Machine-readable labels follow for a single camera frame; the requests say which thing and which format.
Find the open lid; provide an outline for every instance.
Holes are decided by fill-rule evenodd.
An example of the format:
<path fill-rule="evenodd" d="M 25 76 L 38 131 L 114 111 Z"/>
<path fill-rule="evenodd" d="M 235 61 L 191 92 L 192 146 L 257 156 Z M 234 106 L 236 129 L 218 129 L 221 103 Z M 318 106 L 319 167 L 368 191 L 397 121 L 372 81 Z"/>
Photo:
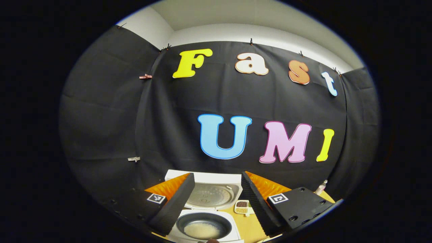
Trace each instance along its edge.
<path fill-rule="evenodd" d="M 186 173 L 193 173 L 195 187 L 185 208 L 222 210 L 232 207 L 240 197 L 241 174 L 203 173 L 169 169 L 165 181 Z"/>

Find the orange foam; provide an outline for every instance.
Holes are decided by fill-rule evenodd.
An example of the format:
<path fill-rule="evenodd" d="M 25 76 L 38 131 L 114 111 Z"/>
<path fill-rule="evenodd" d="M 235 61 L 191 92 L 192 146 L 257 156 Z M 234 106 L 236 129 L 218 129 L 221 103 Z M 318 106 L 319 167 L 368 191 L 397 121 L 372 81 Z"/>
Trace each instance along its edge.
<path fill-rule="evenodd" d="M 255 184 L 255 186 L 257 187 L 258 191 L 260 192 L 261 196 L 264 198 L 267 204 L 268 204 L 267 198 L 269 196 L 291 191 L 291 189 L 286 186 L 270 181 L 269 179 L 255 175 L 248 171 L 245 172 L 249 176 L 251 181 Z"/>
<path fill-rule="evenodd" d="M 177 176 L 166 182 L 159 183 L 150 188 L 145 189 L 146 192 L 151 192 L 154 194 L 165 196 L 169 201 L 172 196 L 177 192 L 178 188 L 183 184 L 184 180 L 190 173 L 186 173 L 181 176 Z"/>

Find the white rice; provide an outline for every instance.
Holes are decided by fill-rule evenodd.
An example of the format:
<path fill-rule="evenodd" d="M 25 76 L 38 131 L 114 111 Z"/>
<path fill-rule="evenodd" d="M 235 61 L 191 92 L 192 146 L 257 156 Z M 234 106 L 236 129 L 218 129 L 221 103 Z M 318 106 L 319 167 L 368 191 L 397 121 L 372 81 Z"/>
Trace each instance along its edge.
<path fill-rule="evenodd" d="M 187 225 L 184 228 L 184 232 L 195 239 L 218 239 L 220 235 L 218 228 L 206 223 L 194 223 Z"/>

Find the yellow letter f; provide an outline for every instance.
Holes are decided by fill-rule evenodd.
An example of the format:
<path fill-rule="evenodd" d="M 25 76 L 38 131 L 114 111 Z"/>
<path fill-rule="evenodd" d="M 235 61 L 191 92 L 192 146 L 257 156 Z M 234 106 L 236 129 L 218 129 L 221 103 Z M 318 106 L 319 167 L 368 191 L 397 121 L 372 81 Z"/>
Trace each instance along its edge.
<path fill-rule="evenodd" d="M 192 51 L 182 51 L 180 52 L 181 59 L 178 65 L 177 72 L 173 73 L 173 78 L 186 78 L 195 75 L 195 71 L 192 70 L 192 64 L 195 64 L 196 68 L 200 68 L 204 63 L 204 56 L 196 54 L 203 54 L 206 57 L 213 55 L 213 51 L 210 49 L 192 50 Z"/>

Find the rice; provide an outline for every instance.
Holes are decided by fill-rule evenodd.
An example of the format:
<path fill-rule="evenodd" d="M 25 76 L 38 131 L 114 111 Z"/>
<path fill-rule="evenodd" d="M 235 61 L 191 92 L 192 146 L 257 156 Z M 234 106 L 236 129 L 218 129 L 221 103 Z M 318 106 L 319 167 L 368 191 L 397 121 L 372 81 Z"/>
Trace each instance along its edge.
<path fill-rule="evenodd" d="M 236 208 L 235 212 L 239 213 L 239 214 L 245 214 L 248 212 L 248 209 L 247 208 Z"/>
<path fill-rule="evenodd" d="M 195 239 L 218 239 L 220 236 L 218 228 L 206 223 L 189 224 L 184 228 L 184 232 Z"/>

